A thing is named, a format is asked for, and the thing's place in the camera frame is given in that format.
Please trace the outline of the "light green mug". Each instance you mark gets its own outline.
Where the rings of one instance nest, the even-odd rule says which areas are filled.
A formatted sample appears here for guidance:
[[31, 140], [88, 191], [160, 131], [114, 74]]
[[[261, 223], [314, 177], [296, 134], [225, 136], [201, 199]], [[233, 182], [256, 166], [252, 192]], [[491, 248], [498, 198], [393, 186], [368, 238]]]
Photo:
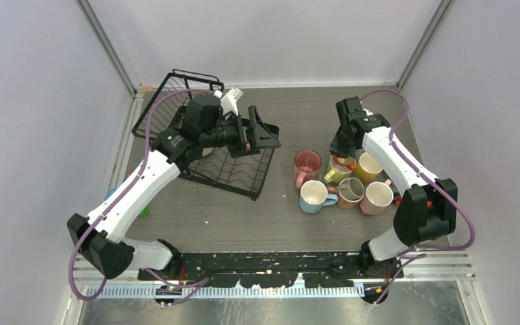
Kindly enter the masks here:
[[324, 181], [326, 183], [339, 184], [344, 179], [351, 177], [352, 173], [353, 173], [353, 171], [349, 170], [348, 168], [336, 165], [332, 161], [332, 156], [331, 156], [329, 163], [328, 163], [327, 172], [324, 176]]

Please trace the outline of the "yellow mug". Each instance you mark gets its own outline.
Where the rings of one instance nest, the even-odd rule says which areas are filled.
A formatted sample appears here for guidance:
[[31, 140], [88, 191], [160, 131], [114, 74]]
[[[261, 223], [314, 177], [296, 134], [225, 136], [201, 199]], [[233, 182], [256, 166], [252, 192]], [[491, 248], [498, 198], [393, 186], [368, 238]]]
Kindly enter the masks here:
[[380, 163], [371, 154], [364, 152], [355, 164], [354, 175], [362, 183], [367, 184], [374, 181], [382, 171]]

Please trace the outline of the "beige mug top tier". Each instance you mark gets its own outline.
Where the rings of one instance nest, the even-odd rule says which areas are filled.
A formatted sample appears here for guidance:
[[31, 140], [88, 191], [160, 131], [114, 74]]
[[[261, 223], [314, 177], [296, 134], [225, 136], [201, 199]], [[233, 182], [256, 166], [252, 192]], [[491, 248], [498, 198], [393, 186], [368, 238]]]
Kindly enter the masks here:
[[345, 200], [359, 201], [364, 196], [365, 187], [358, 178], [348, 177], [341, 181], [335, 190]]

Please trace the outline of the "large pink mug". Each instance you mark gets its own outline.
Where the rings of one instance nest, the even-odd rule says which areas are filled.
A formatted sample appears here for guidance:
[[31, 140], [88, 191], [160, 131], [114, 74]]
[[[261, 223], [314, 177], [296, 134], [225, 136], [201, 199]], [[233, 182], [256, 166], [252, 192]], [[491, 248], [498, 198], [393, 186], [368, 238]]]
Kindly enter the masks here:
[[294, 169], [292, 180], [296, 189], [311, 179], [313, 179], [322, 166], [321, 156], [314, 150], [302, 150], [297, 153], [294, 159]]

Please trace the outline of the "pink cup rack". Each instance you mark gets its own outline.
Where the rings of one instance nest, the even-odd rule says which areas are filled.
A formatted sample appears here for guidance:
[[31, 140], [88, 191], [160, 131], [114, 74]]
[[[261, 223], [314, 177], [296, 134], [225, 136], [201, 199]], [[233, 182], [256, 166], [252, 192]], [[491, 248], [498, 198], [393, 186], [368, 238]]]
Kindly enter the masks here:
[[368, 184], [364, 198], [360, 203], [360, 209], [363, 214], [379, 215], [393, 202], [394, 193], [390, 185], [390, 179], [384, 182], [374, 181]]

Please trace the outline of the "light blue cup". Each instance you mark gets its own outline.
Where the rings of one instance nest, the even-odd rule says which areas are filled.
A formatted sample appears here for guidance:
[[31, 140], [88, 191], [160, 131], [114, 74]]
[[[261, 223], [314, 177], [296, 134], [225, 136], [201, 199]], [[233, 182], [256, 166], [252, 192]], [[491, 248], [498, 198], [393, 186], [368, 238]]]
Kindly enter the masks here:
[[301, 186], [299, 206], [304, 213], [318, 213], [322, 207], [334, 205], [338, 200], [339, 197], [330, 193], [321, 181], [309, 180]]

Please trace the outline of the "black wire dish rack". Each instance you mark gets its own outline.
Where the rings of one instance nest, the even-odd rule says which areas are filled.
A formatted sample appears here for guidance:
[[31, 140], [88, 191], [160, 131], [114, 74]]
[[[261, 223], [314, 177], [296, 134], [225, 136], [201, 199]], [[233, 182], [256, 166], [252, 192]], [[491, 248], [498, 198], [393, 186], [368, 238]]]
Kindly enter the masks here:
[[[223, 115], [221, 101], [213, 95], [216, 90], [229, 91], [215, 76], [174, 69], [158, 86], [132, 132], [148, 138], [151, 150], [175, 163], [180, 178], [256, 200], [275, 149], [232, 158], [228, 145], [236, 138], [236, 115]], [[279, 128], [264, 124], [278, 139]], [[202, 157], [204, 148], [213, 151]]]

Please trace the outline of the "orange cup top tier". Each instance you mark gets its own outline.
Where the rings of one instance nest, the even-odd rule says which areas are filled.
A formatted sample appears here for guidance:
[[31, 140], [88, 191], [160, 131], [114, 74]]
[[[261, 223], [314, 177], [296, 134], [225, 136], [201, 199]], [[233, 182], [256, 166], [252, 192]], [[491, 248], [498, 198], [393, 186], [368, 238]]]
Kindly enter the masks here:
[[341, 166], [341, 167], [346, 167], [351, 171], [353, 171], [355, 169], [356, 162], [355, 162], [354, 157], [340, 157], [340, 156], [337, 156], [334, 154], [334, 155], [332, 155], [332, 161], [336, 165]]

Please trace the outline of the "small pink cup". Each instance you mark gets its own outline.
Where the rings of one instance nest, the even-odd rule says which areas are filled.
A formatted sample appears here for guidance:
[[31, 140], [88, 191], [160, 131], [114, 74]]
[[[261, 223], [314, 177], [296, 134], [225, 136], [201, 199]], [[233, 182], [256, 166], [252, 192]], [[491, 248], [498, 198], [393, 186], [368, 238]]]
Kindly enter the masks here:
[[342, 209], [352, 209], [359, 205], [361, 201], [363, 200], [363, 196], [358, 196], [356, 199], [351, 200], [346, 198], [340, 191], [338, 191], [335, 187], [328, 186], [328, 191], [330, 193], [336, 194], [338, 196], [337, 205], [341, 207]]

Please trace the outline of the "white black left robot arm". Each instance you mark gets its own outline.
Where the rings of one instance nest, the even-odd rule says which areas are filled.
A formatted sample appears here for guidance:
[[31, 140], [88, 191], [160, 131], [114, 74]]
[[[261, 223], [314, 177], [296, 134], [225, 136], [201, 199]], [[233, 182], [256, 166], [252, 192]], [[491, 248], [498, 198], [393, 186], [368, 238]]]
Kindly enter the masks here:
[[237, 95], [203, 91], [180, 106], [169, 127], [154, 139], [145, 139], [145, 153], [138, 167], [103, 203], [86, 216], [75, 213], [67, 221], [74, 244], [106, 279], [129, 268], [154, 269], [164, 280], [175, 279], [181, 263], [162, 241], [126, 238], [133, 221], [148, 203], [206, 148], [227, 148], [234, 158], [279, 148], [281, 143], [249, 106], [249, 122], [238, 113]]

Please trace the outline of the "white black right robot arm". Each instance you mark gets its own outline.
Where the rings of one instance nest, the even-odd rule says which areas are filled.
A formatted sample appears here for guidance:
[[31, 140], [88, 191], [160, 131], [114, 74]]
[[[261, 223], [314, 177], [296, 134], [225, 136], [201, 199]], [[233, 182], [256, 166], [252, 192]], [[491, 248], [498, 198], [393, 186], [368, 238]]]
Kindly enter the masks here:
[[424, 169], [388, 120], [365, 110], [359, 97], [343, 99], [335, 107], [340, 126], [330, 152], [347, 158], [364, 150], [385, 170], [401, 198], [392, 228], [363, 243], [356, 259], [365, 276], [376, 278], [407, 248], [455, 231], [458, 188], [451, 179]]

